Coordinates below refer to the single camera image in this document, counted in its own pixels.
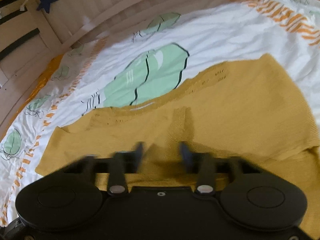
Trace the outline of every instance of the white bedsheet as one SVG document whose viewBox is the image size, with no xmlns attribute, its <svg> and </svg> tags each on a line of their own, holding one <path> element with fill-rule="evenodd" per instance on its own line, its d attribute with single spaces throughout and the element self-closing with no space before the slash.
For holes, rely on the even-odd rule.
<svg viewBox="0 0 320 240">
<path fill-rule="evenodd" d="M 278 3 L 263 8 L 262 3 L 267 0 L 260 0 L 256 4 L 254 0 L 221 1 L 225 4 L 181 15 L 176 23 L 161 32 L 143 38 L 136 35 L 134 42 L 130 35 L 110 47 L 105 45 L 99 51 L 97 44 L 103 45 L 103 42 L 93 41 L 64 55 L 52 80 L 28 105 L 28 109 L 19 114 L 1 142 L 1 155 L 4 158 L 0 160 L 2 225 L 17 217 L 14 201 L 18 192 L 41 177 L 34 170 L 55 127 L 71 124 L 90 109 L 102 107 L 106 99 L 103 89 L 116 75 L 140 54 L 167 44 L 176 43 L 189 53 L 180 84 L 217 63 L 257 59 L 270 53 L 300 88 L 320 127 L 320 43 L 310 45 L 319 39 L 320 2 L 270 0 Z M 293 11 L 289 18 L 276 21 L 277 17 L 270 17 L 284 7 Z M 298 17 L 292 21 L 292 25 L 281 26 L 295 15 Z M 303 32 L 306 28 L 314 34 Z M 127 73 L 127 83 L 133 79 L 130 75 Z"/>
</svg>

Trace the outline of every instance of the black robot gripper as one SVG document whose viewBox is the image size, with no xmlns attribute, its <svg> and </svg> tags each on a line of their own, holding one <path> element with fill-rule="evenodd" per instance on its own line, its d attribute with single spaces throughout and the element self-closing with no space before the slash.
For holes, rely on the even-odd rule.
<svg viewBox="0 0 320 240">
<path fill-rule="evenodd" d="M 307 208 L 295 185 L 240 157 L 215 158 L 180 143 L 190 187 L 132 187 L 143 144 L 112 158 L 87 156 L 21 190 L 19 217 L 0 234 L 7 240 L 245 239 L 311 240 L 300 228 Z M 97 173 L 108 173 L 105 190 Z M 229 184 L 216 191 L 218 173 Z"/>
</svg>

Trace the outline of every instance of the dark blue star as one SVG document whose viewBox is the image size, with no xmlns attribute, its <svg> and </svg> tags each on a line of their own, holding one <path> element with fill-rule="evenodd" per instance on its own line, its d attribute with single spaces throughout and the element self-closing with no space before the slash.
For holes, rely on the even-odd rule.
<svg viewBox="0 0 320 240">
<path fill-rule="evenodd" d="M 50 13 L 50 5 L 58 0 L 40 0 L 37 11 L 44 9 L 46 13 Z"/>
</svg>

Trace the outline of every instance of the round black disc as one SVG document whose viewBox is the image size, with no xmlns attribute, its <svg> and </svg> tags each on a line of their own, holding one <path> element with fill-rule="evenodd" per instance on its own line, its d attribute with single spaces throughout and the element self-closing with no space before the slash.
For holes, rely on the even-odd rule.
<svg viewBox="0 0 320 240">
<path fill-rule="evenodd" d="M 16 209 L 22 222 L 41 231 L 63 231 L 81 225 L 100 208 L 102 195 L 95 185 L 76 174 L 53 174 L 25 187 Z"/>
<path fill-rule="evenodd" d="M 304 193 L 271 174 L 244 174 L 221 192 L 220 203 L 233 219 L 257 230 L 300 224 L 307 209 Z"/>
</svg>

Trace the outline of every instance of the green leaf print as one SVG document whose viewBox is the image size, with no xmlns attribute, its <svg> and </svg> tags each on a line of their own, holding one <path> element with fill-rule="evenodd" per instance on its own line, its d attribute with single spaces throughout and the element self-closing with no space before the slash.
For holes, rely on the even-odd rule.
<svg viewBox="0 0 320 240">
<path fill-rule="evenodd" d="M 80 46 L 79 48 L 73 49 L 73 50 L 70 52 L 70 56 L 78 56 L 78 55 L 81 55 L 83 49 L 84 49 L 84 45 L 81 44 L 81 46 Z"/>
<path fill-rule="evenodd" d="M 145 34 L 151 34 L 155 32 L 161 32 L 166 28 L 169 28 L 173 26 L 177 20 L 180 18 L 179 13 L 170 12 L 170 13 L 164 13 L 160 14 L 156 18 L 154 18 L 146 28 L 146 30 L 143 30 L 142 32 Z"/>
<path fill-rule="evenodd" d="M 15 155 L 19 152 L 21 143 L 21 135 L 16 129 L 14 129 L 13 132 L 8 135 L 3 145 L 3 150 L 8 155 Z"/>
<path fill-rule="evenodd" d="M 50 95 L 45 95 L 43 98 L 38 98 L 34 100 L 28 107 L 30 110 L 36 110 L 40 108 L 50 97 Z"/>
<path fill-rule="evenodd" d="M 103 89 L 103 106 L 136 105 L 168 93 L 181 82 L 188 57 L 175 43 L 140 54 Z"/>
<path fill-rule="evenodd" d="M 69 67 L 62 66 L 60 67 L 53 75 L 51 80 L 64 80 L 68 77 L 69 74 Z"/>
</svg>

